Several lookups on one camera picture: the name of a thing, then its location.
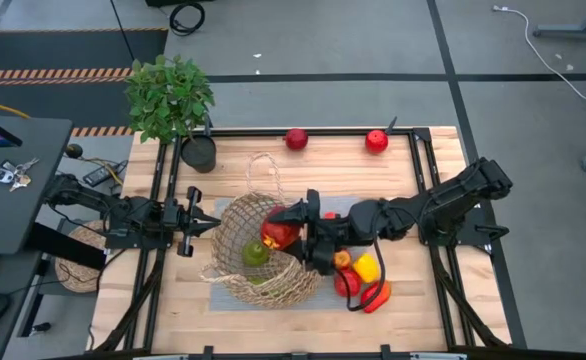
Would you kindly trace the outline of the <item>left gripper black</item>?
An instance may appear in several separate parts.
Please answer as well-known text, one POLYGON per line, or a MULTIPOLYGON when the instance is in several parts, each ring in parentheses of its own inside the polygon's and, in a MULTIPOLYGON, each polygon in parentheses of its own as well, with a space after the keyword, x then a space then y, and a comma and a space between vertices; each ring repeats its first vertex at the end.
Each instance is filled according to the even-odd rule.
POLYGON ((167 198, 164 202, 162 224, 165 230, 181 232, 182 240, 178 243, 177 254, 182 257, 192 257, 194 248, 191 245, 192 237, 200 237, 203 233, 219 226, 220 219, 207 215, 197 207, 201 201, 202 192, 190 186, 187 191, 187 208, 180 205, 175 198, 167 198))

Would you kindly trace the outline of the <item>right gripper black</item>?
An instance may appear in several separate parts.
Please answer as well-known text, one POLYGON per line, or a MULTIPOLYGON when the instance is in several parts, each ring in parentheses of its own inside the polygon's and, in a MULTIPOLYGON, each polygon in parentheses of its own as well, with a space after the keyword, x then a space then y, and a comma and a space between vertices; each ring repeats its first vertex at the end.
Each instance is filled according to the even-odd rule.
POLYGON ((277 206, 268 215, 270 223, 304 224, 306 222, 306 241, 298 237, 286 247, 286 253, 300 263, 305 263, 307 271, 320 275, 333 275, 337 270, 335 254, 344 247, 348 227, 345 219, 323 219, 320 216, 320 195, 317 190, 309 189, 307 203, 299 200, 288 207, 277 206))

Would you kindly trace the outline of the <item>green bell pepper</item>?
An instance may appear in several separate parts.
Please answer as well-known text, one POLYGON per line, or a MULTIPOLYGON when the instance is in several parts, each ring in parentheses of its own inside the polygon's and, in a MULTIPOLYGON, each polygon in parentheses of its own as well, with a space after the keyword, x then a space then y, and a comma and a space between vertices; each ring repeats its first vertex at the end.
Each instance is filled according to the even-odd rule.
POLYGON ((247 242, 242 248, 242 260, 245 266, 259 267, 269 259, 269 249, 261 241, 247 242))

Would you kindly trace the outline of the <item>woven wicker basket with handles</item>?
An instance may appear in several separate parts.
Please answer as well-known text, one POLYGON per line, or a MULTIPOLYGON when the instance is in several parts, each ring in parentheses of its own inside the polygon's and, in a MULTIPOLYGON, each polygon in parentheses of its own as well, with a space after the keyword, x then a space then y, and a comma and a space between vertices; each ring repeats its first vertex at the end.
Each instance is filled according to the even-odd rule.
POLYGON ((231 200, 220 212, 221 224, 213 230, 211 262, 199 273, 202 281, 221 284, 242 302, 270 309, 283 309, 298 304, 315 293, 322 281, 315 272, 307 272, 293 256, 269 249, 269 259, 259 267, 243 264, 242 248, 250 241, 261 241, 260 229, 264 218, 276 206, 286 204, 279 168, 269 153, 249 157, 246 168, 248 191, 231 200), (258 191, 252 184, 251 170, 260 159, 270 162, 276 192, 258 191), (253 285, 249 277, 268 278, 262 285, 253 285), (261 296, 261 291, 276 290, 276 296, 261 296))

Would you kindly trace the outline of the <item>plain red apple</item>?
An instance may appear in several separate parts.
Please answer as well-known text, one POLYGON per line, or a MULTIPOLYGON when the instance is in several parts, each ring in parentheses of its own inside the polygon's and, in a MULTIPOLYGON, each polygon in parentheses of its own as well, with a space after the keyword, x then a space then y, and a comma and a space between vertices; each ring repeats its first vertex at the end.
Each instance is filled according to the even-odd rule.
POLYGON ((341 297, 354 297, 362 286, 360 276, 351 269, 342 269, 334 275, 334 290, 341 297))

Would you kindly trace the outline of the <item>yellow bell pepper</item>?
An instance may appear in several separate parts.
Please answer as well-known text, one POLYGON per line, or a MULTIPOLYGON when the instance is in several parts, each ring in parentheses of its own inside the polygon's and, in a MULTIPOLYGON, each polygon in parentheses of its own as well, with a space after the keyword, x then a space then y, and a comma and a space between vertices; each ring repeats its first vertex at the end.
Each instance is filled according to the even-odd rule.
POLYGON ((377 259, 369 253, 359 256, 352 264, 352 269, 363 283, 373 283, 381 276, 377 259))

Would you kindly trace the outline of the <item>dark red pomegranate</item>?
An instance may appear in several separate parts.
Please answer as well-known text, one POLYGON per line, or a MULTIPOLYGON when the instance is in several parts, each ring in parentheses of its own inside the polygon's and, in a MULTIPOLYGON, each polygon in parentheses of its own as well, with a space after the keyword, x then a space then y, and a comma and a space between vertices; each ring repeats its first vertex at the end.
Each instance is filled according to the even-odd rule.
POLYGON ((293 151, 300 151, 308 144, 309 136, 304 129, 291 128, 286 132, 284 141, 286 146, 293 151))

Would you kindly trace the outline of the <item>bright red tomato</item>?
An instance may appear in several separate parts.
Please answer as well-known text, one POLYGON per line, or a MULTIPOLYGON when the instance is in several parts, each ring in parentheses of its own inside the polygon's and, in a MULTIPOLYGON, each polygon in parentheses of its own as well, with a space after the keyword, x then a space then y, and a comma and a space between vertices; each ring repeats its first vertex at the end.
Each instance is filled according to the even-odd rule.
POLYGON ((365 148, 371 154, 384 152, 389 144, 388 135, 382 130, 371 130, 365 137, 365 148))

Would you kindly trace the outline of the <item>grey woven placemat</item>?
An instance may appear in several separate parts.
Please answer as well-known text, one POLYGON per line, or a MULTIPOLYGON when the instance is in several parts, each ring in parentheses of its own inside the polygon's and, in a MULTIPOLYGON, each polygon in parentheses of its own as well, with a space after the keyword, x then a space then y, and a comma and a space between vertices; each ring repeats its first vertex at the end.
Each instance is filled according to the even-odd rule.
MULTIPOLYGON (((321 211, 335 212, 344 216, 350 207, 361 201, 357 196, 326 196, 321 198, 321 211)), ((270 311, 270 308, 252 305, 234 297, 224 285, 212 284, 209 309, 212 311, 270 311)), ((346 300, 333 290, 333 280, 323 277, 317 290, 306 300, 285 307, 285 310, 339 310, 344 309, 346 300)))

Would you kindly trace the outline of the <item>black power adapter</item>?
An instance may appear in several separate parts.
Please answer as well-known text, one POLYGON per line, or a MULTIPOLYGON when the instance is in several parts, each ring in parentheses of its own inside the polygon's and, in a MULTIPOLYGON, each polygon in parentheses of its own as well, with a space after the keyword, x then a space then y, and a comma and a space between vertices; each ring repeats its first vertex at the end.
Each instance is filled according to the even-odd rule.
POLYGON ((82 177, 84 183, 90 187, 96 187, 107 180, 112 180, 119 184, 120 178, 118 176, 117 167, 109 163, 103 164, 82 177))

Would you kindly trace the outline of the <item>green potted plant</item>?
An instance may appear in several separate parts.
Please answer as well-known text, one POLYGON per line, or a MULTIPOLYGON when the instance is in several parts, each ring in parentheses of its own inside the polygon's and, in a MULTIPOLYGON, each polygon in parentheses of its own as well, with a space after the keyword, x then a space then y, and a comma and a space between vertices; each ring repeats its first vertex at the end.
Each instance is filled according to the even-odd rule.
POLYGON ((178 155, 199 173, 217 163, 210 110, 216 105, 204 71, 193 61, 160 54, 152 63, 132 62, 124 91, 129 103, 130 128, 142 143, 178 142, 178 155))

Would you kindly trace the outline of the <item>black desk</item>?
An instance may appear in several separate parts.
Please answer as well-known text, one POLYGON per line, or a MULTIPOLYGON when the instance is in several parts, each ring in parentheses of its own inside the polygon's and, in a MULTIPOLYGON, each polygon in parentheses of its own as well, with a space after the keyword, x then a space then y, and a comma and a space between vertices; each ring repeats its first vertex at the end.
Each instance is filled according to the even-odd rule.
POLYGON ((20 251, 39 212, 44 190, 55 176, 69 141, 73 123, 67 119, 0 116, 0 126, 22 140, 19 147, 0 147, 0 164, 15 165, 33 159, 27 175, 31 182, 17 190, 0 183, 0 254, 20 251))

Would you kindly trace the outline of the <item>key bunch with fob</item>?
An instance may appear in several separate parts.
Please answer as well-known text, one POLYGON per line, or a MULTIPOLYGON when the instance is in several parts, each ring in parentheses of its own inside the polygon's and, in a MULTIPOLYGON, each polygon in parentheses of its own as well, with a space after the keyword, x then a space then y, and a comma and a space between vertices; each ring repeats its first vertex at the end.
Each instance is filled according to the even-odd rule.
POLYGON ((0 165, 0 183, 9 185, 10 192, 27 187, 31 183, 27 171, 38 162, 38 158, 17 165, 10 161, 4 161, 0 165))

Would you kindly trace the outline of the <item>black equipment case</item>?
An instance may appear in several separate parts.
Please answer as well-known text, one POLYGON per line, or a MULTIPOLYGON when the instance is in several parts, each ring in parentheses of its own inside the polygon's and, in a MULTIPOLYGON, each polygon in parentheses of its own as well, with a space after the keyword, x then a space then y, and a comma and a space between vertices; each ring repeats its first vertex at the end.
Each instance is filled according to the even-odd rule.
POLYGON ((211 2, 214 0, 144 0, 149 7, 180 5, 187 2, 211 2))

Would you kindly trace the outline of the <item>black hazard-striped floor mat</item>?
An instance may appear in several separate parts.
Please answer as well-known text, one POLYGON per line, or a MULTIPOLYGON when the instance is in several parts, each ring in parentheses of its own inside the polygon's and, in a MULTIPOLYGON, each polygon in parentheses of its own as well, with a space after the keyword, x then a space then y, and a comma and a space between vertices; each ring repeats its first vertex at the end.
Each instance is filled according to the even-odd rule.
POLYGON ((0 30, 0 105, 31 117, 73 122, 77 137, 125 136, 125 78, 152 63, 168 30, 0 30))

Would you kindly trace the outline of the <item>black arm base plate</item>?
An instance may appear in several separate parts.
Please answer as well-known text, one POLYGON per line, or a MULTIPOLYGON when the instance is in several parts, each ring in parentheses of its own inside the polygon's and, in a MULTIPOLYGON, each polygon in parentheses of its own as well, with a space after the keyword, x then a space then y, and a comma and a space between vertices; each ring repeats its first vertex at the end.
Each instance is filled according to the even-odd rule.
POLYGON ((171 247, 173 234, 161 230, 159 232, 134 231, 131 229, 109 230, 106 235, 106 247, 109 249, 166 249, 171 247))
POLYGON ((507 227, 495 225, 487 221, 485 212, 474 207, 459 218, 452 230, 441 230, 436 227, 433 218, 426 218, 420 226, 420 242, 424 245, 446 246, 480 246, 491 245, 507 235, 510 230, 507 227))

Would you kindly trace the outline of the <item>black aluminium table frame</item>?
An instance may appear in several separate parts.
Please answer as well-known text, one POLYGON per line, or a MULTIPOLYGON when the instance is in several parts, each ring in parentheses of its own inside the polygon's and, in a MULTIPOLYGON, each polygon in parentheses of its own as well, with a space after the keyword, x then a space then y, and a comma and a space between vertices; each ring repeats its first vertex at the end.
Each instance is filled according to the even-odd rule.
MULTIPOLYGON (((201 205, 217 215, 223 204, 247 191, 248 159, 269 153, 279 168, 284 195, 291 201, 308 189, 321 197, 357 196, 362 199, 411 196, 430 187, 429 177, 417 179, 428 168, 433 153, 439 175, 449 179, 466 167, 458 131, 436 126, 429 143, 411 141, 405 132, 394 135, 380 155, 368 153, 361 128, 322 128, 310 133, 307 147, 289 150, 280 129, 217 129, 217 164, 208 174, 181 166, 175 176, 178 197, 189 186, 203 194, 201 205)), ((251 170, 253 186, 275 193, 270 162, 258 160, 251 170)), ((206 347, 215 354, 356 353, 379 352, 388 345, 395 352, 440 351, 446 346, 441 312, 428 249, 415 231, 400 241, 380 245, 392 287, 390 300, 365 314, 339 310, 270 309, 270 311, 212 311, 211 284, 200 270, 211 260, 210 233, 193 242, 192 257, 169 251, 165 258, 151 351, 198 355, 206 347)))

